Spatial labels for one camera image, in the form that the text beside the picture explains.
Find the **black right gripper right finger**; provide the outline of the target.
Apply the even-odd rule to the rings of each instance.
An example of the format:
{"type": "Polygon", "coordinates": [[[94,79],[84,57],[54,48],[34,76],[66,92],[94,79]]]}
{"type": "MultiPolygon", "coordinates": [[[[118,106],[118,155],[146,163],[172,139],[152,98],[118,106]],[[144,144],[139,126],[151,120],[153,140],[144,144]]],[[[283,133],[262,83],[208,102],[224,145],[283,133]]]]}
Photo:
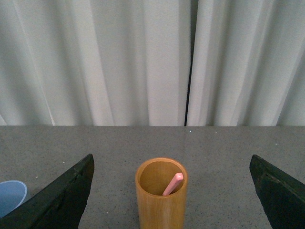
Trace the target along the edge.
{"type": "Polygon", "coordinates": [[[258,155],[252,156],[249,169],[271,227],[303,229],[305,185],[258,155]]]}

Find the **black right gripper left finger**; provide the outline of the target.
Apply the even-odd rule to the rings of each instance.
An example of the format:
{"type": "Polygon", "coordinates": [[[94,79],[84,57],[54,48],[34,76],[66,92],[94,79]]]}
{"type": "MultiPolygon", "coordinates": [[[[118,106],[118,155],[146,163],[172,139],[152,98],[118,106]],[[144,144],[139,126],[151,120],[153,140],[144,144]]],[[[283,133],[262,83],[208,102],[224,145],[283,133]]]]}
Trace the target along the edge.
{"type": "Polygon", "coordinates": [[[88,203],[94,159],[88,154],[0,220],[2,229],[76,229],[88,203]]]}

